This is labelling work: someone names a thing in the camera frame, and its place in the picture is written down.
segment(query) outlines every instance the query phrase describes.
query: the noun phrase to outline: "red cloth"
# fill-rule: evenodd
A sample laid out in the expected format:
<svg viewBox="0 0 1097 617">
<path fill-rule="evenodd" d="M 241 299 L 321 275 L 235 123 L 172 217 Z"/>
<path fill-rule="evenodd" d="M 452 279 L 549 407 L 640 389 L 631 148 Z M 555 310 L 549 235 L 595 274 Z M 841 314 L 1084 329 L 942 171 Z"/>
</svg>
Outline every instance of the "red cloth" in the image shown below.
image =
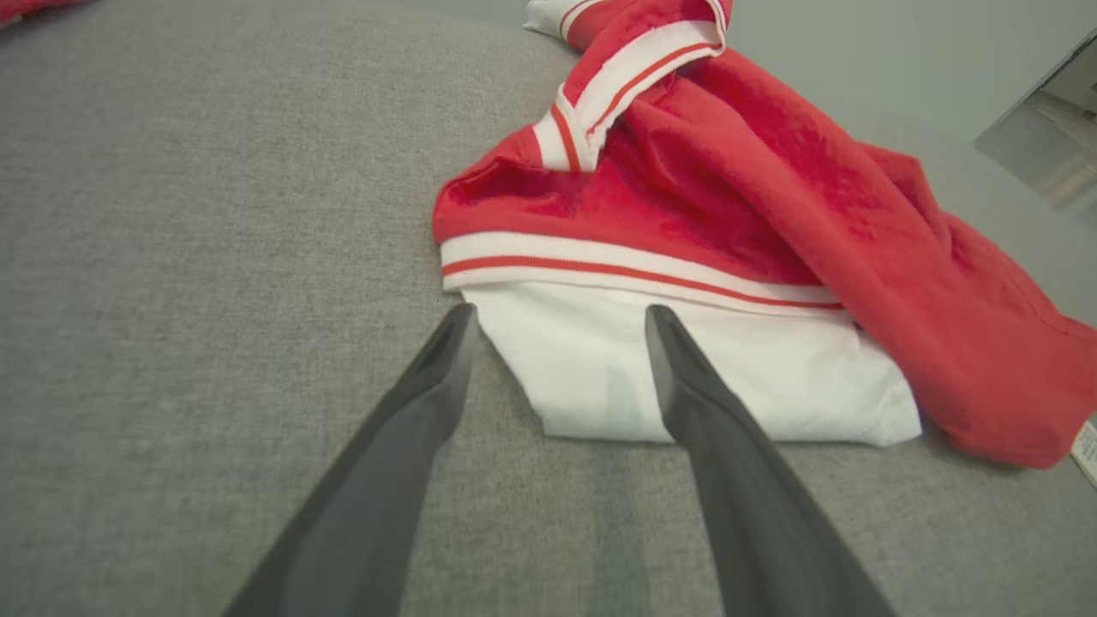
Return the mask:
<svg viewBox="0 0 1097 617">
<path fill-rule="evenodd" d="M 73 4 L 84 0 L 0 0 L 0 22 L 5 22 L 31 11 L 37 11 L 55 4 Z"/>
<path fill-rule="evenodd" d="M 577 284 L 644 279 L 668 295 L 835 310 L 794 293 L 822 283 L 891 354 L 955 447 L 1034 468 L 1068 452 L 1097 411 L 1097 333 L 942 212 L 918 160 L 856 142 L 723 49 L 720 0 L 563 4 L 561 36 L 585 53 L 556 104 L 438 198 L 434 237 L 450 287 L 473 272 L 491 282 L 564 270 Z M 685 22 L 708 30 L 690 38 Z M 665 38 L 678 51 L 663 54 Z M 719 57 L 681 61 L 695 54 Z M 603 125 L 612 125 L 604 144 Z M 592 250 L 530 254 L 491 245 L 490 232 L 588 240 Z M 475 240 L 480 253 L 448 253 L 468 237 L 485 238 Z M 720 276 L 608 263 L 606 245 Z"/>
</svg>

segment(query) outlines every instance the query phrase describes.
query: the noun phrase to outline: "gray couch cushion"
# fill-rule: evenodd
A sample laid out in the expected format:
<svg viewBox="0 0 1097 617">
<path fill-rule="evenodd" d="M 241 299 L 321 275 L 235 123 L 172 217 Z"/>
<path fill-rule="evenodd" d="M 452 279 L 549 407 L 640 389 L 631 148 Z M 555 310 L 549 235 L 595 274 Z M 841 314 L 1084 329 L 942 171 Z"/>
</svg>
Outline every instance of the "gray couch cushion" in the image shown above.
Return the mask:
<svg viewBox="0 0 1097 617">
<path fill-rule="evenodd" d="M 573 57 L 354 0 L 103 0 L 0 32 L 0 615 L 216 614 L 455 302 L 439 186 Z M 984 194 L 924 139 L 935 183 Z M 968 214 L 1052 234 L 1016 234 L 1026 266 L 1094 263 L 992 203 Z M 902 615 L 1097 603 L 1097 492 L 1070 462 L 932 433 L 782 449 Z M 688 460 L 545 439 L 482 346 L 404 614 L 719 615 Z"/>
</svg>

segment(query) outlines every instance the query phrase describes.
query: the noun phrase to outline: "white cloth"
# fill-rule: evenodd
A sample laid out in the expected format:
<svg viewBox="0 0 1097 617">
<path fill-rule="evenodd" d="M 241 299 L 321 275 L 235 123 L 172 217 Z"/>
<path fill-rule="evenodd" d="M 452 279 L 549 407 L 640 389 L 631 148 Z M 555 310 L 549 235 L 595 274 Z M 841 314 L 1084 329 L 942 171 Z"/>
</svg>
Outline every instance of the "white cloth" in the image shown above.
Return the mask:
<svg viewBox="0 0 1097 617">
<path fill-rule="evenodd" d="M 745 313 L 547 282 L 462 287 L 548 435 L 669 441 L 644 337 L 670 306 L 774 440 L 887 446 L 921 433 L 909 385 L 848 316 Z"/>
</svg>

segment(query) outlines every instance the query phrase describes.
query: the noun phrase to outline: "clothing tag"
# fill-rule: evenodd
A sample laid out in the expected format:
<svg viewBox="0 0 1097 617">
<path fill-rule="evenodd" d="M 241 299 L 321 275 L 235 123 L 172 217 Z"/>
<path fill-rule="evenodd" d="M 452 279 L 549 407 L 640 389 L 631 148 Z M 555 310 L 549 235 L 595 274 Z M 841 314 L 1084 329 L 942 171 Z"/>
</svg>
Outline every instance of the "clothing tag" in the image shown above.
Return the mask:
<svg viewBox="0 0 1097 617">
<path fill-rule="evenodd" d="M 1088 422 L 1082 425 L 1082 433 L 1078 433 L 1078 438 L 1074 440 L 1071 456 L 1089 482 L 1097 486 L 1097 428 L 1094 428 L 1094 425 Z"/>
</svg>

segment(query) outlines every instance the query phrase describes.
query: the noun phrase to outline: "gray fabric surface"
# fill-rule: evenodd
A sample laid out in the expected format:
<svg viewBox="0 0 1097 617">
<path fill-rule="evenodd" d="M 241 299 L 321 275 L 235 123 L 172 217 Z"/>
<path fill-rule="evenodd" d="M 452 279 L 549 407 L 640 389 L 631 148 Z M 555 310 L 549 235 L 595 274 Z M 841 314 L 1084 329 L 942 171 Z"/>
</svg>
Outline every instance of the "gray fabric surface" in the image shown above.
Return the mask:
<svg viewBox="0 0 1097 617">
<path fill-rule="evenodd" d="M 0 615 L 219 612 L 455 302 L 437 189 L 572 61 L 353 0 L 103 0 L 0 31 Z M 1084 242 L 926 138 L 939 192 L 983 200 L 965 216 L 1094 321 L 1087 279 L 1055 280 L 1092 272 Z M 932 434 L 782 449 L 901 615 L 1097 604 L 1071 462 Z M 484 345 L 404 614 L 719 615 L 688 460 L 545 439 Z"/>
</svg>

